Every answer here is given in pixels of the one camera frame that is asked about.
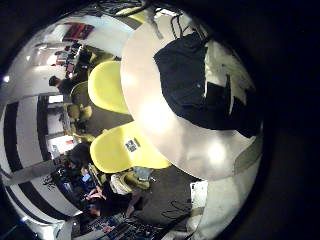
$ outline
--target wall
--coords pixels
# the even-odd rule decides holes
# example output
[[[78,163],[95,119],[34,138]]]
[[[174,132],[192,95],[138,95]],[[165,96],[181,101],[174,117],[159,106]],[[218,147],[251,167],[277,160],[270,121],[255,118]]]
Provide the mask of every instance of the wall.
[[[13,89],[13,92],[9,97],[9,102],[14,102],[25,96],[32,96],[39,93],[58,92],[57,88],[49,86],[49,78],[52,75],[64,78],[64,67],[36,66],[29,68],[29,70],[21,77],[19,84]]]
[[[0,122],[0,163],[8,172],[44,161],[38,140],[37,115],[41,112],[37,106],[38,97],[25,98],[6,106]],[[6,187],[19,212],[35,222],[46,224],[57,223],[80,213],[58,188],[49,189],[43,185],[47,176]]]

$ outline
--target fabric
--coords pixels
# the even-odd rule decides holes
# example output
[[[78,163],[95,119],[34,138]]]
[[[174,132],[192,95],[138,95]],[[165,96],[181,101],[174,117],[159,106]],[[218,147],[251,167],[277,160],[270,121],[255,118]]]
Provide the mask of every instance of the fabric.
[[[126,195],[130,193],[130,190],[121,183],[120,175],[117,173],[111,175],[110,187],[112,188],[112,191],[114,193],[117,193],[120,195]]]
[[[260,122],[251,104],[253,99],[257,100],[255,94],[244,89],[246,106],[243,98],[232,96],[235,80],[230,75],[225,74],[225,79],[218,82],[212,79],[214,69],[211,69],[208,81],[205,72],[207,49],[205,46],[195,48],[199,43],[199,36],[193,33],[170,42],[155,54],[162,94],[168,105],[178,116],[197,126],[238,130],[245,137],[256,135]]]
[[[131,194],[120,195],[112,191],[110,184],[106,182],[103,185],[102,194],[107,197],[106,200],[100,200],[101,216],[113,216],[125,212],[131,200]]]
[[[70,160],[78,167],[87,166],[92,163],[90,156],[90,143],[82,142],[77,144],[70,152]]]

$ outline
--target desk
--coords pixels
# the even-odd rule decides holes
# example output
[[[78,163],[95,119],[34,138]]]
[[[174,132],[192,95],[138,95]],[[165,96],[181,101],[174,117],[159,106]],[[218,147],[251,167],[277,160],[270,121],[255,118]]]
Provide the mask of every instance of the desk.
[[[237,131],[201,128],[173,113],[162,96],[153,59],[174,40],[170,17],[162,16],[157,23],[164,39],[159,40],[150,25],[143,24],[123,50],[121,84],[129,111],[147,139],[178,168],[206,180],[232,176],[236,158],[255,137],[247,139]]]

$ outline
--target cable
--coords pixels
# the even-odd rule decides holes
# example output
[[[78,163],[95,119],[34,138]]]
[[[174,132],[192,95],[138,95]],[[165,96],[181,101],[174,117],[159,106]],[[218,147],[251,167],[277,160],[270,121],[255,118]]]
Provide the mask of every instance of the cable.
[[[176,31],[174,30],[173,20],[177,18],[177,24],[178,24],[178,26],[179,26],[180,37],[181,37],[181,35],[182,35],[182,33],[183,33],[183,30],[182,30],[182,28],[181,28],[180,21],[178,20],[181,15],[182,15],[182,14],[175,15],[175,16],[173,16],[173,17],[171,18],[171,20],[170,20],[171,31],[172,31],[172,34],[173,34],[173,36],[174,36],[175,39],[177,39],[178,37],[177,37],[177,35],[176,35]]]
[[[181,38],[182,35],[183,35],[183,30],[182,30],[182,27],[181,27],[181,24],[180,24],[180,16],[181,15],[178,15],[178,17],[177,17],[177,23],[178,23],[178,27],[179,27],[179,30],[180,30],[180,38]]]
[[[137,13],[139,13],[139,12],[147,9],[147,8],[150,7],[150,6],[152,5],[152,3],[153,3],[152,0],[147,0],[147,1],[142,1],[142,2],[144,2],[144,4],[142,4],[142,6],[141,6],[140,8],[134,9],[134,10],[128,12],[128,13],[123,13],[123,14],[112,14],[112,13],[106,12],[106,11],[104,10],[103,6],[101,5],[101,3],[98,3],[98,2],[97,2],[97,7],[99,8],[99,11],[100,11],[101,13],[105,14],[105,15],[108,15],[108,16],[110,16],[110,17],[121,17],[121,18],[124,18],[124,17],[129,17],[129,16],[131,16],[131,15],[133,15],[133,14],[137,14]]]

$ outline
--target white wall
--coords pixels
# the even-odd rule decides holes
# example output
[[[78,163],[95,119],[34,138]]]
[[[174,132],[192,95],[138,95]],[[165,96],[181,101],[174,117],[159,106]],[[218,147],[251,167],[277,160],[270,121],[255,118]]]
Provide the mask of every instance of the white wall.
[[[64,78],[65,68],[60,66],[36,66],[26,71],[13,90],[9,102],[15,102],[25,96],[46,92],[58,92],[55,87],[49,86],[49,78],[56,75]]]
[[[88,38],[79,42],[99,48],[118,57],[122,56],[122,50],[134,32],[128,25],[109,16],[102,16],[101,18],[94,16],[72,17],[61,21],[61,23],[63,22],[86,23],[94,26],[95,28]]]

